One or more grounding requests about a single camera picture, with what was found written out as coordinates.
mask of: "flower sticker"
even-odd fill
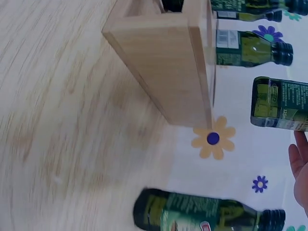
[[[252,189],[255,190],[255,193],[257,192],[263,193],[263,190],[268,188],[267,186],[268,182],[269,181],[266,180],[265,176],[263,177],[258,176],[257,179],[253,181],[254,185],[252,186]]]
[[[267,29],[259,25],[258,26],[259,30],[253,30],[255,34],[265,38],[266,40],[270,42],[283,42],[281,38],[283,37],[281,32],[275,32],[275,28],[272,26],[269,26]]]
[[[295,229],[294,226],[289,226],[286,231],[305,231],[305,230],[306,230],[306,226],[301,225],[300,227],[298,227],[297,230]]]
[[[200,157],[202,159],[209,158],[213,153],[216,160],[222,160],[223,150],[233,151],[234,143],[228,140],[235,135],[235,128],[226,127],[227,119],[220,116],[217,121],[213,123],[213,129],[194,128],[193,132],[199,137],[192,141],[192,147],[200,148]]]
[[[302,19],[302,17],[300,15],[298,15],[296,13],[290,13],[286,10],[284,10],[284,15],[289,17],[290,20],[295,20],[295,21],[298,21],[298,22],[299,22],[300,19]]]

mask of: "green glass bottle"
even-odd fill
[[[217,19],[241,20],[246,22],[254,22],[259,19],[267,19],[268,21],[281,22],[282,11],[271,12],[267,14],[255,15],[249,13],[237,13],[227,11],[217,11]]]
[[[144,189],[133,209],[147,231],[282,231],[284,210],[263,212],[234,200]]]
[[[259,127],[308,131],[308,83],[255,78],[250,121]]]
[[[184,0],[162,0],[166,11],[181,12]],[[249,14],[266,14],[287,10],[302,16],[308,15],[308,0],[211,0],[212,10]]]
[[[289,43],[269,42],[250,31],[217,30],[217,65],[253,67],[267,62],[290,66],[293,47]]]

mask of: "light wood panel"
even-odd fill
[[[118,0],[104,36],[170,124],[212,128],[216,19],[209,1],[142,16],[134,14],[139,3]]]
[[[177,129],[103,38],[114,3],[0,1],[1,231],[137,230],[167,184]]]

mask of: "human hand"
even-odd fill
[[[308,142],[305,133],[294,132],[295,144],[289,146],[291,169],[295,177],[294,196],[308,217]]]

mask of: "floral tablecloth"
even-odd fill
[[[168,189],[210,197],[232,198],[254,209],[286,210],[284,231],[305,231],[308,219],[296,203],[288,130],[250,123],[252,83],[257,76],[308,82],[304,30],[308,17],[283,12],[281,23],[220,20],[219,29],[254,31],[271,41],[291,43],[291,67],[267,63],[253,68],[219,66],[214,130],[180,128]]]

